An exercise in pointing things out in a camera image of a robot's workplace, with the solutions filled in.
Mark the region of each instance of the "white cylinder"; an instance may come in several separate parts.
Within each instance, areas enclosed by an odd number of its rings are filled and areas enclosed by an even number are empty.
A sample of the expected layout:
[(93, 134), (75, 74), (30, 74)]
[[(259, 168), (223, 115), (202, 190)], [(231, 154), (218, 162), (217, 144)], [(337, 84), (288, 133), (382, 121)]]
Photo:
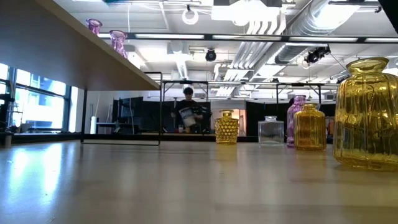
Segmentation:
[(97, 131), (97, 117), (91, 117), (90, 134), (96, 134)]

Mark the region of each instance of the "wooden shelf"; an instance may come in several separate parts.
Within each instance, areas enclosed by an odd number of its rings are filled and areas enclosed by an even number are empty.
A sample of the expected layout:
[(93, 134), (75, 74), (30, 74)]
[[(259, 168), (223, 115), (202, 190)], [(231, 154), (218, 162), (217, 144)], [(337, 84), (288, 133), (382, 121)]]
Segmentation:
[(52, 0), (0, 2), (0, 62), (86, 90), (159, 85)]

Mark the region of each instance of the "clear glass vase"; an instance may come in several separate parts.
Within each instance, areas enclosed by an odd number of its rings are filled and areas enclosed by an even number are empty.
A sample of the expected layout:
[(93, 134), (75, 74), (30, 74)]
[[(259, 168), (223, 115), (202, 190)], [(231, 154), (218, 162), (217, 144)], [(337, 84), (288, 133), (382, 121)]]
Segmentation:
[(112, 40), (112, 48), (117, 51), (124, 58), (127, 58), (127, 52), (124, 49), (124, 40), (126, 40), (127, 34), (120, 30), (111, 30), (109, 32)]
[(287, 146), (294, 147), (294, 114), (303, 109), (305, 95), (294, 96), (293, 105), (287, 110)]
[(236, 144), (238, 140), (239, 120), (232, 118), (233, 110), (221, 111), (223, 116), (216, 119), (216, 142), (218, 144)]
[(277, 121), (276, 116), (266, 116), (265, 121), (258, 122), (260, 144), (283, 144), (285, 141), (284, 122)]
[(323, 151), (326, 149), (326, 117), (316, 104), (305, 104), (294, 115), (294, 147), (296, 150)]
[(333, 155), (342, 164), (398, 170), (398, 78), (386, 58), (351, 62), (336, 99)]
[(88, 25), (88, 29), (92, 31), (95, 35), (98, 35), (100, 33), (100, 28), (102, 26), (102, 23), (97, 20), (97, 19), (87, 19), (86, 23)]

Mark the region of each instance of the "pink vase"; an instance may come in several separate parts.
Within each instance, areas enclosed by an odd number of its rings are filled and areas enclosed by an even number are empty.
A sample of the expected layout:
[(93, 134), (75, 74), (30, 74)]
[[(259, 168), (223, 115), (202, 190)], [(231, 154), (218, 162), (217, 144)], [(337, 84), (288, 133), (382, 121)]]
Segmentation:
[(293, 105), (287, 110), (287, 146), (294, 147), (294, 114), (303, 110), (305, 95), (294, 96)]
[(127, 58), (127, 52), (124, 49), (123, 42), (126, 40), (127, 34), (120, 30), (111, 30), (112, 48), (121, 54), (124, 58)]
[(100, 33), (100, 28), (102, 26), (102, 23), (97, 20), (97, 19), (87, 19), (86, 23), (88, 25), (88, 29), (92, 31), (95, 35), (98, 35)]

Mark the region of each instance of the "gold vase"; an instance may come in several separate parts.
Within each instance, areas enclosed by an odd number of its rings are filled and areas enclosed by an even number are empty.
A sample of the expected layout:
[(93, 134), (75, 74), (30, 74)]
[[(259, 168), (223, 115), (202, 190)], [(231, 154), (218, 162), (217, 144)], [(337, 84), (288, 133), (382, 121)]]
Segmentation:
[(305, 104), (294, 114), (294, 146), (297, 150), (322, 151), (326, 149), (326, 117), (316, 104)]
[(216, 120), (216, 142), (219, 144), (236, 144), (238, 138), (238, 119), (232, 118), (233, 110), (221, 111), (223, 116)]
[(386, 58), (351, 62), (337, 92), (333, 155), (342, 164), (398, 169), (398, 78), (382, 73)]

